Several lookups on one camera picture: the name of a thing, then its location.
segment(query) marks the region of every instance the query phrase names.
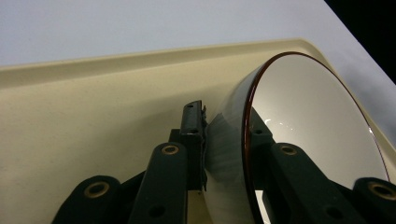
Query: white bowl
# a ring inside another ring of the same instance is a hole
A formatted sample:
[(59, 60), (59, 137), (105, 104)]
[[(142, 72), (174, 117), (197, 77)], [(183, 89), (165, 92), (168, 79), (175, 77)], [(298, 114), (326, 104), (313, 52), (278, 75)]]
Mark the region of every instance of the white bowl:
[(299, 52), (276, 55), (243, 79), (207, 129), (206, 204), (214, 223), (267, 222), (253, 186), (249, 127), (254, 107), (276, 142), (301, 147), (330, 179), (388, 180), (370, 127), (343, 83)]

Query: dish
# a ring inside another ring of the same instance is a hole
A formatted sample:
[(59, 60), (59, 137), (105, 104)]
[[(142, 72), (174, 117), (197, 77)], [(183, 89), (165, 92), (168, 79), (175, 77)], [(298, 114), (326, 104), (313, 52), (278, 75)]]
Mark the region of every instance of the dish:
[(375, 137), (343, 83), (314, 58), (283, 52), (245, 77), (208, 125), (205, 199), (215, 223), (268, 221), (250, 169), (252, 107), (276, 142), (304, 149), (330, 180), (351, 188), (364, 176), (388, 179)]

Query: tray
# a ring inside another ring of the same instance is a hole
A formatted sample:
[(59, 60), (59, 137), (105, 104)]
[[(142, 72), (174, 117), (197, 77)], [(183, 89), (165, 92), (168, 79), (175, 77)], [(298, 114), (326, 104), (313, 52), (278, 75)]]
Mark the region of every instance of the tray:
[[(332, 68), (302, 39), (0, 68), (0, 223), (49, 223), (82, 180), (137, 175), (184, 104), (202, 100), (210, 119), (236, 83), (283, 51)], [(392, 170), (394, 150), (365, 115)], [(189, 192), (189, 223), (211, 223), (200, 192)]]

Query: brown rim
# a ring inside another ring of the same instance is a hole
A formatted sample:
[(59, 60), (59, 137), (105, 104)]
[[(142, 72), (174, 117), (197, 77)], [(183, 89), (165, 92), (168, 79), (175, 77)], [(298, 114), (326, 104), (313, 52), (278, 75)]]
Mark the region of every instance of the brown rim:
[[(297, 52), (297, 51), (287, 51), (287, 52), (283, 52), (283, 53), (279, 53), (276, 56), (272, 57), (270, 60), (268, 60), (259, 70), (259, 72), (256, 74), (256, 76), (254, 77), (250, 88), (247, 92), (247, 99), (245, 101), (245, 109), (244, 109), (244, 114), (243, 114), (243, 121), (242, 121), (242, 163), (243, 163), (243, 169), (244, 169), (244, 176), (245, 176), (245, 186), (246, 186), (246, 190), (247, 190), (247, 197), (248, 197), (248, 201), (250, 203), (250, 209), (252, 211), (252, 215), (253, 218), (255, 220), (255, 223), (263, 223), (262, 221), (262, 214), (260, 211), (260, 207), (259, 204), (257, 203), (257, 198), (256, 198), (256, 193), (255, 193), (255, 189), (253, 186), (253, 174), (251, 171), (251, 161), (250, 161), (250, 135), (249, 135), (249, 123), (250, 123), (250, 113), (251, 113), (251, 107), (253, 104), (253, 97), (254, 94), (257, 90), (257, 87), (259, 85), (260, 80), (262, 79), (262, 75), (264, 74), (264, 72), (267, 70), (267, 68), (277, 59), (284, 57), (284, 56), (288, 56), (288, 55), (301, 55), (301, 56), (305, 56), (307, 58), (310, 58), (312, 60), (314, 60), (317, 63), (320, 63), (323, 67), (325, 67), (329, 72), (331, 72), (336, 78), (337, 80), (341, 83), (341, 85), (343, 85), (344, 89), (347, 91), (347, 93), (349, 94), (349, 96), (352, 98), (352, 100), (355, 102), (355, 105), (358, 107), (359, 111), (361, 112), (361, 114), (364, 117), (364, 120), (366, 121), (367, 127), (370, 128), (370, 124), (367, 121), (367, 118), (364, 116), (361, 108), (359, 107), (358, 103), (356, 102), (355, 98), (352, 96), (352, 94), (350, 93), (350, 91), (347, 89), (347, 87), (344, 85), (344, 83), (341, 81), (341, 79), (331, 70), (329, 69), (326, 65), (324, 65), (323, 63), (321, 63), (320, 61), (318, 61), (317, 59), (301, 53), (301, 52)], [(381, 160), (382, 163), (384, 164), (385, 167), (385, 171), (387, 173), (387, 177), (389, 179), (389, 174), (388, 174), (388, 170), (386, 167), (386, 164), (384, 163), (384, 159), (381, 153), (381, 150), (379, 149), (379, 145), (375, 139), (374, 134), (372, 133), (372, 136), (375, 140), (375, 144), (376, 147), (378, 148), (379, 154), (381, 156)]]

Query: plate's inner surface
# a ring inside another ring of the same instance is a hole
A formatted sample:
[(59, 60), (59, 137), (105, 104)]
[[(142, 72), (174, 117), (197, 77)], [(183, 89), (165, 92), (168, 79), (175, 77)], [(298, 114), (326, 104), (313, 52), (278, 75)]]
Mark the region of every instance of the plate's inner surface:
[[(275, 60), (253, 107), (276, 142), (301, 147), (332, 181), (352, 188), (361, 177), (388, 179), (375, 138), (355, 101), (322, 64), (302, 55)], [(265, 222), (262, 192), (256, 191)]]

